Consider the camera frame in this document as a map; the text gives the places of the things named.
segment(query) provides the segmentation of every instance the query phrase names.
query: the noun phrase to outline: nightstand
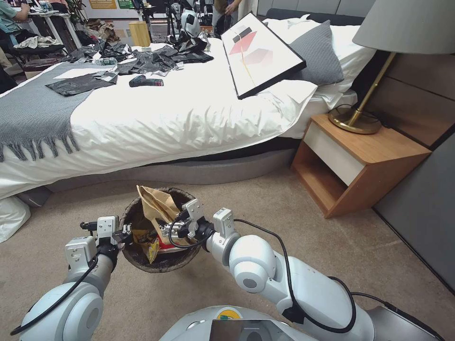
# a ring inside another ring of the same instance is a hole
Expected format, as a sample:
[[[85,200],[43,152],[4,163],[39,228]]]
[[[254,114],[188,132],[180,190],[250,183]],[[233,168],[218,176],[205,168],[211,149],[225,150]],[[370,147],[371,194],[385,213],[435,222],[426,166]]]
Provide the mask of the nightstand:
[[[325,218],[372,207],[429,154],[393,129],[360,135],[311,118],[291,168]]]

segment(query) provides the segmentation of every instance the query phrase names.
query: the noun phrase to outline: framed picture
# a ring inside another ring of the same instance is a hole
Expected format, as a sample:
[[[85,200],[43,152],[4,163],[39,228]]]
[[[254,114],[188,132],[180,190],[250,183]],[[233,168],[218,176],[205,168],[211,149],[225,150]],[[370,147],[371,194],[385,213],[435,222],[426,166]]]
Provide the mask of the framed picture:
[[[294,50],[248,13],[221,35],[237,98],[257,94],[306,66]]]

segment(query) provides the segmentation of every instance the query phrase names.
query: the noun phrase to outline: table lamp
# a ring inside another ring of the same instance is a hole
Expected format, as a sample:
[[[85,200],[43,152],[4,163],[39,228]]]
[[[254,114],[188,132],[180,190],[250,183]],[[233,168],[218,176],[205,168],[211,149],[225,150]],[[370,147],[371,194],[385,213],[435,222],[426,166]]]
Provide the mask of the table lamp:
[[[358,108],[336,108],[328,117],[344,130],[374,134],[380,121],[362,113],[396,53],[455,52],[455,0],[376,0],[352,41],[390,55]]]

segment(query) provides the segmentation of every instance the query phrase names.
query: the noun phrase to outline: woven wastebasket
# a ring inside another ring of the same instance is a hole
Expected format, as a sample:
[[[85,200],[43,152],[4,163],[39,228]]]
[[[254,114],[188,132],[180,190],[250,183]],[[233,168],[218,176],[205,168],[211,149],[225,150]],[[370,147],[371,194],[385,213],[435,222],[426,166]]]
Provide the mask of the woven wastebasket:
[[[182,210],[182,205],[184,203],[194,199],[191,194],[178,188],[161,187],[157,188],[157,190],[170,194],[179,210]],[[132,223],[134,220],[142,218],[143,216],[144,211],[142,209],[142,200],[140,197],[137,197],[125,209],[125,212],[120,220],[120,226],[123,227],[124,224]],[[150,229],[153,228],[153,224],[150,222]],[[146,272],[159,273],[180,269],[188,264],[194,256],[196,256],[199,249],[200,245],[179,252],[158,254],[152,264],[148,261],[141,247],[134,243],[125,247],[123,255],[136,268]]]

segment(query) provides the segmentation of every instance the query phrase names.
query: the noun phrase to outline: headboard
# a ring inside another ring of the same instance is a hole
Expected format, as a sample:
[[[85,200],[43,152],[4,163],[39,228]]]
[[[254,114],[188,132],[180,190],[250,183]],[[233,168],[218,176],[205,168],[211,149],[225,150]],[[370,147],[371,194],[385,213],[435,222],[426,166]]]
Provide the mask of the headboard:
[[[289,19],[289,18],[300,18],[304,14],[310,14],[309,19],[319,23],[323,23],[326,20],[330,20],[330,24],[334,26],[346,26],[346,25],[360,25],[364,18],[352,17],[338,14],[328,13],[312,13],[304,11],[294,11],[289,9],[269,9],[267,11],[267,18],[269,19]],[[385,60],[389,56],[389,52],[377,51],[369,63],[360,72],[357,78],[354,80],[351,89],[357,92],[360,103],[365,97],[368,89],[371,87],[374,79],[379,73],[380,69],[385,63]]]

